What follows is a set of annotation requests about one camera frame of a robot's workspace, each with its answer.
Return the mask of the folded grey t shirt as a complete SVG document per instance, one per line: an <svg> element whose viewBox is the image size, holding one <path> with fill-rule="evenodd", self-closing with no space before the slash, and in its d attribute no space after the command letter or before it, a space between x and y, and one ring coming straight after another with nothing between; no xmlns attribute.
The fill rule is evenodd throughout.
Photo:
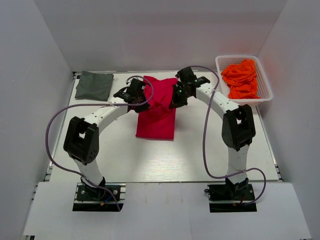
<svg viewBox="0 0 320 240"><path fill-rule="evenodd" d="M76 86L75 98L79 100L107 101L114 81L112 73L82 71Z"/></svg>

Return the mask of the red t shirt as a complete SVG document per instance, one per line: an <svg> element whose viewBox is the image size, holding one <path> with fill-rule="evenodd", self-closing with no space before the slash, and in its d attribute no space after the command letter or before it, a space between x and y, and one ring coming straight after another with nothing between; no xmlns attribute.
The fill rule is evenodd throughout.
<svg viewBox="0 0 320 240"><path fill-rule="evenodd" d="M172 141L175 136L176 110L169 108L173 86L177 78L159 80L152 76L144 76L150 82L144 89L145 97L151 98L149 108L138 114L136 137L147 140Z"/></svg>

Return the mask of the white plastic basket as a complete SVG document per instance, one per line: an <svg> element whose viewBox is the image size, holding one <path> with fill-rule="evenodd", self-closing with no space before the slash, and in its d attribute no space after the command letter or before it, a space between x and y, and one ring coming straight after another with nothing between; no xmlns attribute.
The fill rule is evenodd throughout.
<svg viewBox="0 0 320 240"><path fill-rule="evenodd" d="M252 106L272 100L271 87L257 57L220 55L215 63L222 93L228 99Z"/></svg>

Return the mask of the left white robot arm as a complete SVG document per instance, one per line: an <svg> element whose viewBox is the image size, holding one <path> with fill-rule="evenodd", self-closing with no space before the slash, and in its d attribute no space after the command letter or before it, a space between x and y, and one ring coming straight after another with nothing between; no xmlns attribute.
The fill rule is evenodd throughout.
<svg viewBox="0 0 320 240"><path fill-rule="evenodd" d="M149 108L145 89L154 91L152 84L140 76L132 76L128 86L120 89L101 108L85 117L73 117L68 125L63 149L77 164L81 179L89 186L88 193L99 200L105 196L104 177L100 173L97 156L100 134L112 122L133 110L137 113Z"/></svg>

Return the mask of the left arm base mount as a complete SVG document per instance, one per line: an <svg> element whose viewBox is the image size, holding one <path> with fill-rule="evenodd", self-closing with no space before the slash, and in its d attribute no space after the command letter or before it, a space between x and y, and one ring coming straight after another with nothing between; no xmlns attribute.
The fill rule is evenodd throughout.
<svg viewBox="0 0 320 240"><path fill-rule="evenodd" d="M121 210L125 202L126 184L111 183L106 184L118 202ZM74 195L73 212L118 212L116 202L108 191L93 192L83 183L78 183Z"/></svg>

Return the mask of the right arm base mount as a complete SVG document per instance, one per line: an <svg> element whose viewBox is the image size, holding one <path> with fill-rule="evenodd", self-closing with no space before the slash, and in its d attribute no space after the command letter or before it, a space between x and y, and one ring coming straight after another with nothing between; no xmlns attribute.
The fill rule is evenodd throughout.
<svg viewBox="0 0 320 240"><path fill-rule="evenodd" d="M232 195L226 184L210 184L204 193L208 196L210 213L257 212L256 203L248 204L255 200L251 184L237 191L235 195Z"/></svg>

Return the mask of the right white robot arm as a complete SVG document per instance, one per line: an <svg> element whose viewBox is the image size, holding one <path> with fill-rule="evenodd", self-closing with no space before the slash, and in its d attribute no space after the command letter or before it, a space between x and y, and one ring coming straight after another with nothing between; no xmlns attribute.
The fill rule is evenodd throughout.
<svg viewBox="0 0 320 240"><path fill-rule="evenodd" d="M226 195L238 199L249 182L247 155L256 135L252 108L231 101L208 78L197 77L190 66L179 70L176 78L170 108L186 106L188 98L194 97L208 106L208 112L214 111L222 120L221 137L228 150L228 169L222 179L227 184Z"/></svg>

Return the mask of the orange t shirt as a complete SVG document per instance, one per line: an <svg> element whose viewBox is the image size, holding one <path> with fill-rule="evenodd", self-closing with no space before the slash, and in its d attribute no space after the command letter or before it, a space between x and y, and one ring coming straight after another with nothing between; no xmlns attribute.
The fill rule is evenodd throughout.
<svg viewBox="0 0 320 240"><path fill-rule="evenodd" d="M230 99L259 99L255 61L245 59L239 64L231 64L221 73L229 87Z"/></svg>

